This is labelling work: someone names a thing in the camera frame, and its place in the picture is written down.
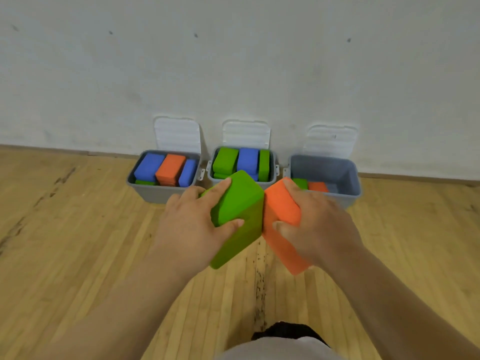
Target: hand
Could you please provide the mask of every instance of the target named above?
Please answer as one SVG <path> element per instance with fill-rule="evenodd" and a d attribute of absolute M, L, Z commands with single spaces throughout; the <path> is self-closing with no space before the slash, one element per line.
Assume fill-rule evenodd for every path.
<path fill-rule="evenodd" d="M 363 249 L 362 239 L 350 215 L 323 193 L 301 190 L 291 179 L 285 187 L 301 210 L 300 226 L 276 221 L 273 228 L 297 253 L 326 272 L 347 254 Z"/>
<path fill-rule="evenodd" d="M 243 220 L 236 219 L 215 227 L 210 217 L 230 184 L 231 178 L 224 179 L 201 198 L 198 196 L 205 189 L 191 186 L 166 203 L 151 250 L 177 261 L 187 280 L 204 270 L 243 225 Z"/>

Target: green foam block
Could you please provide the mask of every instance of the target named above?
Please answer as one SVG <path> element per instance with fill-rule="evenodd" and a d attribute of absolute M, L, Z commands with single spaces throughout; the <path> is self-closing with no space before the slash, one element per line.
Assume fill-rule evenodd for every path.
<path fill-rule="evenodd" d="M 268 174 L 270 173 L 270 151 L 262 149 L 258 161 L 258 181 L 268 182 Z"/>
<path fill-rule="evenodd" d="M 147 182 L 147 181 L 138 180 L 138 179 L 135 180 L 135 184 L 142 184 L 142 185 L 144 185 L 144 186 L 158 186 L 158 185 L 159 185 L 159 184 L 156 183 L 156 182 Z"/>
<path fill-rule="evenodd" d="M 223 244 L 210 262 L 213 269 L 219 269 L 262 234 L 264 190 L 243 170 L 230 177 L 230 187 L 213 207 L 210 216 L 215 227 L 236 218 L 245 220 L 245 223 Z"/>
<path fill-rule="evenodd" d="M 224 180 L 225 178 L 230 177 L 231 174 L 220 174 L 220 173 L 213 173 L 213 178 L 216 180 Z"/>
<path fill-rule="evenodd" d="M 292 178 L 292 181 L 295 182 L 295 184 L 300 187 L 301 189 L 303 190 L 307 190 L 308 189 L 308 182 L 306 179 L 303 179 L 303 178 Z"/>
<path fill-rule="evenodd" d="M 231 175 L 237 167 L 238 156 L 238 149 L 221 147 L 212 165 L 213 172 L 227 176 Z"/>

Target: orange foam block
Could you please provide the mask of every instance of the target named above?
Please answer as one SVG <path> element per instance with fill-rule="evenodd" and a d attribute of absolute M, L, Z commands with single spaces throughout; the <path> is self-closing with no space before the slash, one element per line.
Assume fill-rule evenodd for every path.
<path fill-rule="evenodd" d="M 285 178 L 265 190 L 261 234 L 283 265 L 296 276 L 308 269 L 311 264 L 303 259 L 293 245 L 272 226 L 275 221 L 283 221 L 293 226 L 300 225 L 302 212 L 287 191 L 284 181 Z"/>
<path fill-rule="evenodd" d="M 325 182 L 308 182 L 308 189 L 310 191 L 326 192 L 328 193 L 328 188 Z"/>
<path fill-rule="evenodd" d="M 187 160 L 183 155 L 167 154 L 162 165 L 155 173 L 161 186 L 178 186 L 183 165 Z"/>

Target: white bin lid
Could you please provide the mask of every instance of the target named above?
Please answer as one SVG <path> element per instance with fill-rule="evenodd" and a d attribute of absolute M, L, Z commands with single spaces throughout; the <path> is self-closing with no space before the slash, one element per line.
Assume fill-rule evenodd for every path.
<path fill-rule="evenodd" d="M 303 153 L 346 159 L 353 151 L 358 132 L 353 126 L 313 125 L 307 131 Z"/>
<path fill-rule="evenodd" d="M 223 145 L 268 149 L 270 127 L 265 121 L 227 120 L 223 123 Z"/>
<path fill-rule="evenodd" d="M 201 154 L 200 126 L 189 118 L 156 117 L 153 121 L 158 150 Z"/>

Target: forearm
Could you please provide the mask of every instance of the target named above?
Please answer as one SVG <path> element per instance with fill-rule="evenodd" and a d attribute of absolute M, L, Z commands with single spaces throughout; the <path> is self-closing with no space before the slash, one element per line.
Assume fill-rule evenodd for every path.
<path fill-rule="evenodd" d="M 174 260 L 151 252 L 102 304 L 35 359 L 140 359 L 188 283 Z"/>
<path fill-rule="evenodd" d="M 382 359 L 480 359 L 480 350 L 435 314 L 367 249 L 329 274 L 345 292 Z"/>

